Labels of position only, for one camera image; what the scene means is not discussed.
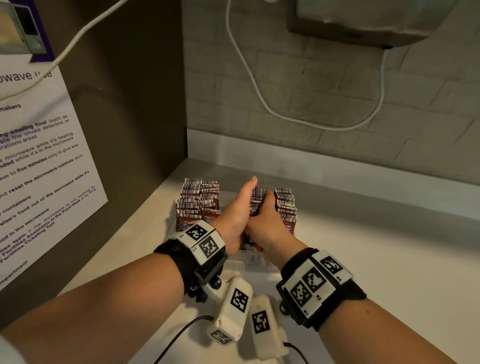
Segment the backsplash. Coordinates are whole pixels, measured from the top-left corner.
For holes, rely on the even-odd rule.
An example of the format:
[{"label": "backsplash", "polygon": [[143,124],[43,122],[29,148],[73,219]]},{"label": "backsplash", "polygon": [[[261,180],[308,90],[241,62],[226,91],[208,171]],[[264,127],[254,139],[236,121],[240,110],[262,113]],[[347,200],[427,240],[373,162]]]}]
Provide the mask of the backsplash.
[{"label": "backsplash", "polygon": [[[322,131],[262,106],[225,29],[227,0],[184,0],[188,127],[480,184],[480,1],[429,39],[390,51],[385,103],[367,125]],[[350,126],[378,99],[381,49],[291,34],[286,2],[232,0],[232,33],[276,112]]]}]

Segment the sleeve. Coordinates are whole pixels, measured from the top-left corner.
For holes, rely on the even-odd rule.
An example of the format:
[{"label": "sleeve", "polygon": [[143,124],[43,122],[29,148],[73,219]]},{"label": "sleeve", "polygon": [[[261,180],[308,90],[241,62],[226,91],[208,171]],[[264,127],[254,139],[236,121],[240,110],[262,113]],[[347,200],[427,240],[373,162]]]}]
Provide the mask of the sleeve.
[{"label": "sleeve", "polygon": [[0,336],[0,364],[27,364],[22,355],[3,336]]}]

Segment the white cable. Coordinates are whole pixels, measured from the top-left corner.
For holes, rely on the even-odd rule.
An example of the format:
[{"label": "white cable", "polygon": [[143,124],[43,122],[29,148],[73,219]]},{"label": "white cable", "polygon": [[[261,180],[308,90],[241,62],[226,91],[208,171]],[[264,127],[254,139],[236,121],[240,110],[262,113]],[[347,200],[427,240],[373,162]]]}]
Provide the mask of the white cable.
[{"label": "white cable", "polygon": [[125,4],[128,0],[120,0],[119,2],[117,2],[115,5],[113,5],[110,9],[108,9],[107,11],[105,11],[103,14],[100,14],[98,17],[96,17],[94,20],[92,20],[91,22],[89,22],[87,25],[85,25],[78,33],[77,35],[72,39],[72,41],[70,42],[70,44],[65,48],[65,50],[58,56],[58,58],[56,60],[54,60],[52,62],[52,64],[50,65],[50,67],[45,71],[43,72],[33,83],[31,83],[29,86],[21,89],[20,91],[17,91],[17,92],[14,92],[13,94],[11,95],[6,95],[6,96],[0,96],[0,102],[1,101],[4,101],[8,98],[11,98],[11,97],[15,97],[15,96],[18,96],[22,93],[24,93],[25,91],[28,91],[30,90],[31,88],[34,88],[37,84],[39,84],[44,78],[45,76],[49,73],[49,72],[52,72],[52,70],[58,66],[58,64],[60,62],[63,61],[63,59],[70,53],[70,51],[73,49],[73,47],[75,47],[75,45],[77,44],[77,42],[80,40],[80,38],[82,38],[84,36],[84,34],[86,32],[88,32],[91,28],[93,28],[95,25],[97,25],[99,22],[101,22],[103,19],[105,19],[107,16],[109,16],[110,14],[112,14],[114,11],[116,11],[120,6],[122,6],[123,4]]},{"label": "white cable", "polygon": [[228,0],[228,2],[227,2],[227,12],[226,12],[226,16],[225,16],[225,20],[226,20],[226,23],[227,23],[228,36],[230,37],[230,40],[232,41],[233,47],[235,47],[235,50],[237,51],[238,55],[240,56],[240,59],[243,62],[243,65],[247,69],[248,75],[250,76],[250,79],[253,83],[253,87],[255,87],[255,91],[257,92],[257,95],[260,98],[260,101],[262,102],[262,104],[265,106],[265,109],[267,109],[267,111],[270,114],[272,114],[272,115],[274,115],[274,116],[276,116],[280,119],[283,119],[283,120],[297,122],[299,124],[304,124],[304,125],[309,125],[309,126],[312,126],[314,128],[318,128],[318,129],[332,130],[332,131],[344,131],[344,130],[356,129],[356,128],[362,126],[362,125],[365,125],[370,120],[372,120],[374,118],[374,116],[378,113],[378,111],[382,107],[382,104],[383,104],[384,98],[385,98],[385,80],[384,80],[384,77],[385,77],[385,61],[386,61],[386,58],[387,58],[388,49],[384,50],[384,54],[383,54],[383,57],[382,57],[382,64],[380,66],[380,99],[378,100],[378,104],[377,104],[377,107],[375,108],[375,110],[364,121],[361,121],[358,124],[355,124],[355,125],[352,125],[352,126],[342,128],[342,127],[319,125],[319,124],[316,124],[314,122],[306,121],[306,120],[302,120],[302,119],[289,118],[287,116],[282,116],[282,115],[276,113],[275,111],[273,111],[267,105],[267,103],[265,102],[265,99],[263,98],[262,93],[260,92],[260,89],[258,88],[257,82],[255,81],[255,77],[253,76],[253,73],[250,70],[250,67],[248,66],[247,61],[245,60],[245,57],[243,56],[239,46],[237,45],[237,42],[233,38],[232,31],[230,30],[230,6],[231,6],[231,3],[232,3],[232,1]]}]

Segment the forearm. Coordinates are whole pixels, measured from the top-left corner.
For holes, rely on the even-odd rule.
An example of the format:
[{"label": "forearm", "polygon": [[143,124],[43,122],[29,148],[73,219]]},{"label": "forearm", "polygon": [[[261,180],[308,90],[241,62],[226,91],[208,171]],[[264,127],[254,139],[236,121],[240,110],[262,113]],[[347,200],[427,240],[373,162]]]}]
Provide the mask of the forearm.
[{"label": "forearm", "polygon": [[320,338],[336,364],[454,364],[427,340],[370,300],[344,301]]},{"label": "forearm", "polygon": [[173,260],[151,254],[47,302],[2,335],[29,364],[126,363],[182,298]]}]

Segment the power cord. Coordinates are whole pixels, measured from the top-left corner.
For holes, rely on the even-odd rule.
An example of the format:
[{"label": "power cord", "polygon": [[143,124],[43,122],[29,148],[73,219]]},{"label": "power cord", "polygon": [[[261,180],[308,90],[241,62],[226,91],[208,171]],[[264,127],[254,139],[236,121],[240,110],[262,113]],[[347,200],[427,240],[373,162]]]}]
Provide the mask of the power cord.
[{"label": "power cord", "polygon": [[255,77],[253,76],[253,73],[250,70],[250,67],[248,66],[247,61],[245,60],[245,57],[243,56],[239,46],[237,45],[237,42],[235,41],[235,39],[232,35],[232,31],[230,29],[230,7],[231,7],[231,4],[232,4],[232,0],[228,0],[227,1],[227,11],[226,11],[226,14],[225,14],[225,21],[226,21],[226,25],[227,25],[228,36],[230,37],[230,40],[233,44],[233,47],[237,51],[241,61],[243,62],[243,65],[245,66],[245,68],[248,72],[248,76],[250,76],[250,80],[252,81],[253,87],[255,88],[255,91],[257,92],[257,95],[258,95],[260,101],[262,102],[265,109],[270,114],[278,117],[279,119],[296,122],[298,124],[309,125],[309,126],[312,126],[314,128],[317,128],[317,129],[331,130],[331,131],[339,132],[339,131],[356,129],[356,128],[361,127],[362,125],[365,125],[366,123],[368,123],[370,120],[372,120],[374,118],[374,116],[378,113],[378,111],[380,111],[380,108],[382,107],[382,104],[383,104],[384,98],[385,98],[385,62],[386,62],[386,59],[387,59],[388,49],[384,49],[384,54],[383,54],[383,57],[382,57],[382,63],[381,63],[381,66],[380,66],[380,98],[378,100],[378,104],[377,104],[377,107],[375,108],[375,110],[373,110],[373,112],[365,120],[363,120],[363,121],[361,121],[361,122],[359,122],[355,125],[348,126],[348,127],[334,127],[334,126],[319,125],[319,124],[316,124],[314,122],[306,121],[306,120],[302,120],[302,119],[289,118],[287,116],[280,115],[280,114],[276,113],[275,111],[273,111],[267,105],[267,103],[265,102],[265,99],[262,96],[262,93],[260,92],[260,89],[258,88],[257,82],[255,81]]},{"label": "power cord", "polygon": [[284,342],[283,343],[283,346],[287,347],[287,348],[292,348],[293,350],[296,350],[298,354],[300,354],[301,358],[303,359],[303,361],[305,362],[305,364],[309,364],[307,358],[305,358],[305,355],[303,355],[303,353],[300,351],[299,348],[297,348],[295,345],[293,344],[290,344],[289,342]]},{"label": "power cord", "polygon": [[197,317],[196,319],[190,321],[188,324],[186,324],[182,330],[180,330],[180,332],[173,338],[173,340],[170,342],[170,344],[167,345],[167,347],[165,348],[165,350],[163,350],[163,352],[160,354],[160,356],[157,358],[157,360],[155,360],[155,362],[153,364],[158,364],[158,362],[165,356],[165,354],[167,353],[167,351],[170,349],[170,347],[173,345],[173,343],[180,337],[181,334],[184,333],[184,331],[186,329],[188,329],[190,326],[192,326],[195,322],[197,321],[200,321],[200,320],[208,320],[208,321],[213,321],[214,320],[214,317],[213,316],[209,316],[209,315],[205,315],[205,316],[200,316],[200,317]]},{"label": "power cord", "polygon": [[15,96],[18,96],[22,93],[24,93],[25,91],[28,91],[32,88],[34,88],[37,84],[39,84],[40,82],[42,82],[42,80],[45,78],[45,76],[49,73],[49,72],[52,72],[52,70],[57,67],[59,65],[60,62],[63,61],[63,59],[70,53],[70,51],[73,49],[73,47],[75,47],[75,45],[78,43],[78,41],[80,40],[80,38],[82,38],[84,36],[84,34],[86,32],[88,32],[91,28],[93,28],[95,25],[97,25],[99,22],[101,22],[103,19],[105,19],[106,17],[108,17],[109,15],[111,15],[113,12],[115,12],[118,8],[120,8],[123,4],[125,4],[128,0],[120,0],[119,2],[117,2],[115,5],[113,5],[110,9],[108,9],[107,11],[105,11],[104,13],[100,14],[98,17],[96,17],[94,20],[92,20],[91,22],[89,22],[87,25],[85,25],[78,33],[77,35],[72,39],[72,41],[70,42],[70,44],[65,48],[65,50],[57,57],[57,59],[55,59],[52,64],[50,65],[50,67],[44,71],[40,76],[38,76],[38,78],[33,82],[31,83],[29,86],[21,89],[20,91],[17,91],[17,92],[14,92],[10,95],[6,95],[6,96],[1,96],[0,97],[0,102],[1,101],[5,101],[6,99],[9,99],[11,97],[15,97]]}]

